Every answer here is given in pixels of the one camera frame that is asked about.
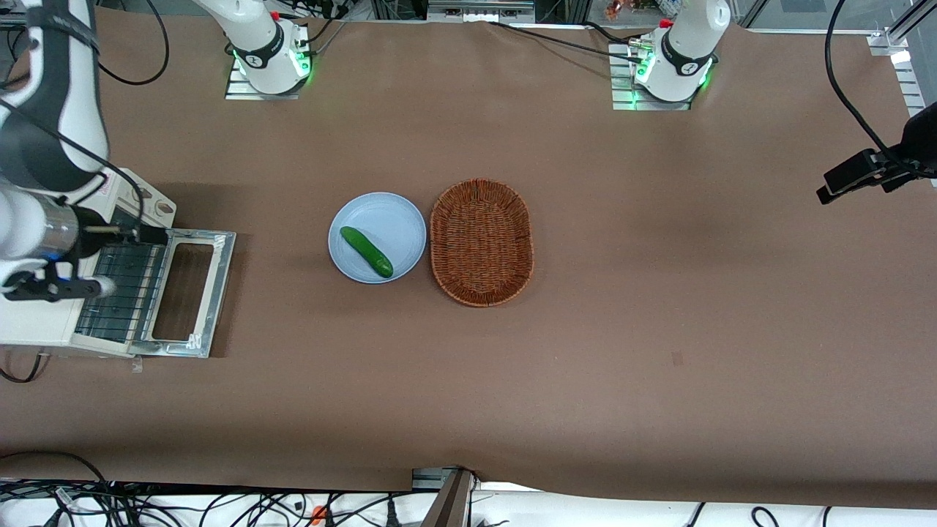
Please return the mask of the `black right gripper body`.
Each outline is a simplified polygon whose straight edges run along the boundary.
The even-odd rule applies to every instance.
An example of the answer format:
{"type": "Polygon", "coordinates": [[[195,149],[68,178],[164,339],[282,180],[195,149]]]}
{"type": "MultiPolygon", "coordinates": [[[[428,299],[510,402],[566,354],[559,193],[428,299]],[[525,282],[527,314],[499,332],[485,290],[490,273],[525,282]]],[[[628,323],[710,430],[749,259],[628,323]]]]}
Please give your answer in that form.
{"type": "Polygon", "coordinates": [[[76,219],[79,233],[76,240],[76,257],[89,258],[104,247],[129,244],[138,239],[141,218],[132,217],[130,223],[107,223],[91,208],[77,208],[76,219]]]}

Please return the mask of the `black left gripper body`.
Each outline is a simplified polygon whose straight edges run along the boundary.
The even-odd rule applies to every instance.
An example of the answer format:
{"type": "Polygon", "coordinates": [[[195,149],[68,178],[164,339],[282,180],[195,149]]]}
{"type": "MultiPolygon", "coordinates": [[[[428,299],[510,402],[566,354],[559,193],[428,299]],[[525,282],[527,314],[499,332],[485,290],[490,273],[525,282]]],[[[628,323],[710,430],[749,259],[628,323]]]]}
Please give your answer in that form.
{"type": "Polygon", "coordinates": [[[914,114],[905,124],[900,141],[900,159],[911,163],[927,177],[936,174],[936,102],[914,114]]]}

